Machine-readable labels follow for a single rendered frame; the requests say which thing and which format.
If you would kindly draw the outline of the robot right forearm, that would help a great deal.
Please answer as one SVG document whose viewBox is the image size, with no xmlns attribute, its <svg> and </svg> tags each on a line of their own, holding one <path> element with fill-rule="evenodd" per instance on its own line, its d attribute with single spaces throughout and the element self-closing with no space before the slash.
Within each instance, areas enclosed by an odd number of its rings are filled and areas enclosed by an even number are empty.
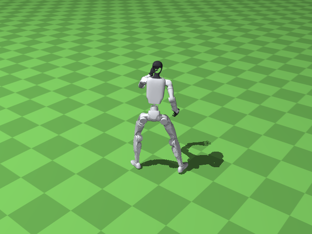
<svg viewBox="0 0 312 234">
<path fill-rule="evenodd" d="M 179 110 L 178 110 L 177 105 L 176 105 L 176 98 L 174 97 L 174 99 L 175 99 L 175 102 L 172 102 L 172 103 L 171 103 L 172 111 L 178 113 Z"/>
</svg>

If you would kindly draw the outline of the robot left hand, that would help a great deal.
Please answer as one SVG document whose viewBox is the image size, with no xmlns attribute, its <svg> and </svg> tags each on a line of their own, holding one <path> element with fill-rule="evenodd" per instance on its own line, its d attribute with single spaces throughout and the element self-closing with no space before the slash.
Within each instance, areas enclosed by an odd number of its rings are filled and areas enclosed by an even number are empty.
<svg viewBox="0 0 312 234">
<path fill-rule="evenodd" d="M 154 71 L 157 71 L 157 70 L 155 70 L 155 69 L 156 69 L 156 68 L 154 67 Z M 151 77 L 153 76 L 154 71 L 153 71 L 153 67 L 152 67 L 151 70 L 150 70 L 150 73 L 149 73 L 149 75 L 151 75 Z"/>
</svg>

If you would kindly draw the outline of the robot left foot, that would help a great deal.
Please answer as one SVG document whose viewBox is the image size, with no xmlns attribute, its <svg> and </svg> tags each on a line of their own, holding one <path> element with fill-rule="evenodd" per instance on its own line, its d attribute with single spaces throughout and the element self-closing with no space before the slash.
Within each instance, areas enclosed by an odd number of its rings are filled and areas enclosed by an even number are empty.
<svg viewBox="0 0 312 234">
<path fill-rule="evenodd" d="M 141 168 L 141 164 L 140 163 L 135 163 L 135 160 L 131 160 L 131 164 L 134 165 L 136 168 Z"/>
</svg>

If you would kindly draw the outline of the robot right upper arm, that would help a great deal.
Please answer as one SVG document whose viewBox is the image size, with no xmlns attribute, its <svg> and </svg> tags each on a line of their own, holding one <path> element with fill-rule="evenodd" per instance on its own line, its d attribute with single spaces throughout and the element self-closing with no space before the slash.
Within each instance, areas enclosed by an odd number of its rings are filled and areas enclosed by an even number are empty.
<svg viewBox="0 0 312 234">
<path fill-rule="evenodd" d="M 169 94 L 169 98 L 168 98 L 169 102 L 170 103 L 175 102 L 172 82 L 168 79 L 165 79 L 165 85 L 167 86 L 167 90 Z"/>
</svg>

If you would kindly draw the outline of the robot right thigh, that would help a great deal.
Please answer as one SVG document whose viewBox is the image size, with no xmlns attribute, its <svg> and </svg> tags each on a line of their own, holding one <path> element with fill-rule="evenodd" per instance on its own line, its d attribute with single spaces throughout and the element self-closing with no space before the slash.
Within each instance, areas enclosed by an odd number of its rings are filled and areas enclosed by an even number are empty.
<svg viewBox="0 0 312 234">
<path fill-rule="evenodd" d="M 177 139 L 174 125 L 172 124 L 171 120 L 169 119 L 169 117 L 167 115 L 160 114 L 159 121 L 162 125 L 164 125 L 165 130 L 167 131 L 167 133 L 169 134 L 169 136 L 171 138 L 169 140 L 170 146 L 174 146 L 173 140 L 175 138 Z"/>
</svg>

